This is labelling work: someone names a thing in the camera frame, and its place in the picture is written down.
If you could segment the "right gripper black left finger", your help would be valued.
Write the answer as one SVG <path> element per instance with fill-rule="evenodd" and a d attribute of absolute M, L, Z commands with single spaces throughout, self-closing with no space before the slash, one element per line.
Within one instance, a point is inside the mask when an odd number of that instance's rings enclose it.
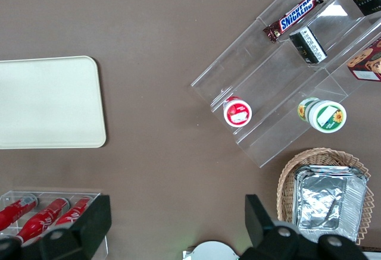
<path fill-rule="evenodd" d="M 42 259 L 106 259 L 111 228 L 108 195 L 98 196 L 70 227 L 52 230 L 40 240 Z"/>

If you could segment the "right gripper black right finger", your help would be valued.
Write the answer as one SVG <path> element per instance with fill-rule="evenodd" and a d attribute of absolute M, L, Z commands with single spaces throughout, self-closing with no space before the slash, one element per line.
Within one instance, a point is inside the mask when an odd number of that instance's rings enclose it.
<path fill-rule="evenodd" d="M 276 226 L 257 195 L 245 196 L 245 226 L 252 246 L 243 259 L 294 259 L 298 235 L 285 226 Z"/>

